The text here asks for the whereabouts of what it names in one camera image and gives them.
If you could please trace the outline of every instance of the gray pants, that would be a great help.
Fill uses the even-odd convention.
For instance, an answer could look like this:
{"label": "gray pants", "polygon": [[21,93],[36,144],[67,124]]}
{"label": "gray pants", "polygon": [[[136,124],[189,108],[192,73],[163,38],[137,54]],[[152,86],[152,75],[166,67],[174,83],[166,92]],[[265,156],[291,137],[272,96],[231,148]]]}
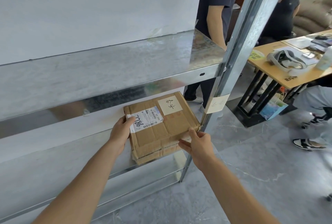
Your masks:
{"label": "gray pants", "polygon": [[[293,105],[296,108],[323,116],[325,114],[324,107],[332,108],[332,88],[322,86],[306,88],[295,98]],[[332,144],[331,125],[326,124],[322,130],[319,138],[310,140],[321,144]]]}

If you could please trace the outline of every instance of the white bottle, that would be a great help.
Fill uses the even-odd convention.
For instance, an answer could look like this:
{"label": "white bottle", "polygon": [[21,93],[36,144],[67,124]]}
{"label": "white bottle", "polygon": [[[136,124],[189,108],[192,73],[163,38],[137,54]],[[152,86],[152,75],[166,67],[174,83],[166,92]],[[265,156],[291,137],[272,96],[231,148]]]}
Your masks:
{"label": "white bottle", "polygon": [[316,68],[325,71],[332,65],[332,46],[328,47],[325,54],[316,64]]}

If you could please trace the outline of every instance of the yellow round sticker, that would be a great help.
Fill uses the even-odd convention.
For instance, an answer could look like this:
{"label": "yellow round sticker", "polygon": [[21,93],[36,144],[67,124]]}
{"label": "yellow round sticker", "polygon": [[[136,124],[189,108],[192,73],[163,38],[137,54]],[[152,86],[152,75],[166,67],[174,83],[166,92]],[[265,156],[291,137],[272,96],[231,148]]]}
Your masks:
{"label": "yellow round sticker", "polygon": [[260,60],[262,58],[265,58],[265,55],[258,50],[252,50],[251,55],[249,56],[249,59],[253,61]]}

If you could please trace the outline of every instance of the person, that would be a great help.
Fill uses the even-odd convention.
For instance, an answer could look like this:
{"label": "person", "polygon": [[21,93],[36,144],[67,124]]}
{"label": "person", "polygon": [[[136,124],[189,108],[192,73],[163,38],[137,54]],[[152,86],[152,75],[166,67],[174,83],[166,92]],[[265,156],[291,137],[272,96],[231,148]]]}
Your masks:
{"label": "person", "polygon": [[[124,149],[130,125],[122,117],[109,140],[88,161],[74,180],[41,212],[32,224],[88,224],[97,207],[116,158]],[[231,224],[280,224],[239,182],[215,155],[210,135],[189,129],[191,143],[179,140],[208,180]]]}
{"label": "person", "polygon": [[[200,0],[197,11],[196,29],[209,37],[214,43],[226,50],[225,38],[232,16],[235,0]],[[214,85],[215,78],[190,84],[185,91],[187,101],[203,103],[205,108]],[[196,96],[201,85],[203,98]]]}
{"label": "person", "polygon": [[300,0],[278,0],[261,36],[258,45],[265,45],[293,37],[293,18],[300,9]]}
{"label": "person", "polygon": [[[332,88],[320,85],[306,88],[294,99],[293,106],[314,115],[311,121],[301,123],[303,129],[326,122],[332,117],[330,112],[332,111]],[[292,143],[305,150],[325,149],[332,144],[332,127],[326,124],[323,129],[318,138],[297,138],[293,139]]]}

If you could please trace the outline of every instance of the brown leather sofa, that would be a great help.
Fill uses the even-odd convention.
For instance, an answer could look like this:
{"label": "brown leather sofa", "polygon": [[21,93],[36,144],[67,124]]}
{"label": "brown leather sofa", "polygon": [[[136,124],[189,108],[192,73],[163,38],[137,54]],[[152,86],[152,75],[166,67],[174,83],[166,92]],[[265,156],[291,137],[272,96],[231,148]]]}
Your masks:
{"label": "brown leather sofa", "polygon": [[314,3],[301,2],[300,10],[293,20],[293,32],[299,37],[330,29],[332,26],[331,13],[332,0]]}

